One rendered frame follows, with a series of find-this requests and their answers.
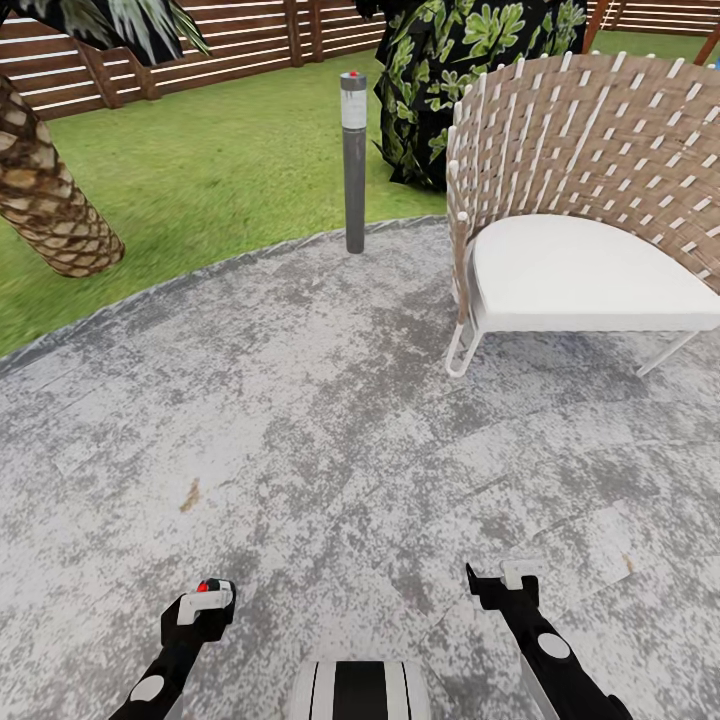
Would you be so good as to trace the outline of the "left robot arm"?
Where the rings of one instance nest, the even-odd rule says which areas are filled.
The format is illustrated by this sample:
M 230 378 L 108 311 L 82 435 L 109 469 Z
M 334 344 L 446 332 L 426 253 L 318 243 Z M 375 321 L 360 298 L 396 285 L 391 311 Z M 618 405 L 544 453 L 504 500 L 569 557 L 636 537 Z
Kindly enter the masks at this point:
M 162 651 L 108 720 L 181 720 L 182 689 L 203 643 L 221 641 L 233 623 L 234 591 L 187 593 L 161 620 Z

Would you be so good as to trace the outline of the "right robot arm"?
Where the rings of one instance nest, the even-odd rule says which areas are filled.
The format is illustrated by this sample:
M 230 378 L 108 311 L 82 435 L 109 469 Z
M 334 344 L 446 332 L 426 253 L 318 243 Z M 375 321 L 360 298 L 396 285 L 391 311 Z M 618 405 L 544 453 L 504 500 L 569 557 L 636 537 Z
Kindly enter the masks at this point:
M 545 720 L 633 720 L 625 704 L 605 694 L 582 670 L 571 646 L 539 613 L 537 575 L 548 573 L 543 558 L 499 562 L 504 577 L 475 577 L 466 566 L 469 590 L 483 609 L 499 610 L 521 648 L 525 683 Z

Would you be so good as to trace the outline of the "robot trunk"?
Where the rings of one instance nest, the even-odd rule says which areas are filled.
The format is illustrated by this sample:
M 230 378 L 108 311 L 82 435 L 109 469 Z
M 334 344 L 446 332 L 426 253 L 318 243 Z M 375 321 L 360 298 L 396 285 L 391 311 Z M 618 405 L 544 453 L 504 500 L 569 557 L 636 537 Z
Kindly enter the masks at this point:
M 416 661 L 308 661 L 289 720 L 432 720 Z

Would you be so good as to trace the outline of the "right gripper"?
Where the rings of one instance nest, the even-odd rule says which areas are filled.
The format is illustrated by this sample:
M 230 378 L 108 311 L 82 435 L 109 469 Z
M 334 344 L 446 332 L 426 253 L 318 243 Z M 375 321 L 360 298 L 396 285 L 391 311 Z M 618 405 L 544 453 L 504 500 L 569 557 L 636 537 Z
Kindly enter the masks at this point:
M 466 568 L 471 593 L 479 595 L 483 609 L 501 611 L 507 624 L 510 624 L 510 616 L 516 608 L 539 607 L 539 582 L 535 575 L 521 577 L 523 589 L 509 590 L 501 583 L 501 577 L 496 579 L 477 578 L 469 564 Z

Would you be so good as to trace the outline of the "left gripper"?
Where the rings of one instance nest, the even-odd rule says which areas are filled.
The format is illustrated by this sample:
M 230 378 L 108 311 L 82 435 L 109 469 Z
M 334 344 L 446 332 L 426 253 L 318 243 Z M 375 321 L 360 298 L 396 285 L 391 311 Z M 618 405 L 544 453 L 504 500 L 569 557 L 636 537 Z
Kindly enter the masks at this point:
M 193 657 L 197 657 L 203 643 L 221 641 L 227 625 L 233 623 L 235 603 L 231 602 L 225 608 L 205 609 L 193 625 L 177 625 L 178 611 L 181 599 L 177 599 L 167 609 L 161 620 L 162 649 L 169 645 L 183 644 L 189 647 Z

